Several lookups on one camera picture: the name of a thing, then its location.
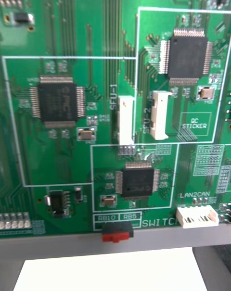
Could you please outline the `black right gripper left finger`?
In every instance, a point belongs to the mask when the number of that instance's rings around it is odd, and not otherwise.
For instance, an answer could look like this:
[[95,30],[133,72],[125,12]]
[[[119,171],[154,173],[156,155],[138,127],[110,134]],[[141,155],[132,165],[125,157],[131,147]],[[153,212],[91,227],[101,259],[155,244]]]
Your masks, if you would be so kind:
[[13,291],[24,261],[2,260],[0,262],[0,291]]

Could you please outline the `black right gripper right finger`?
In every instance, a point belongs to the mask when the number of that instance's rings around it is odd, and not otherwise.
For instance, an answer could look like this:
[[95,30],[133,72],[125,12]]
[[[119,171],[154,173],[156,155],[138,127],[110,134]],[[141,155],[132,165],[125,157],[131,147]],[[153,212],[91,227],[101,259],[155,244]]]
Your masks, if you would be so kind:
[[231,291],[231,245],[192,249],[206,289]]

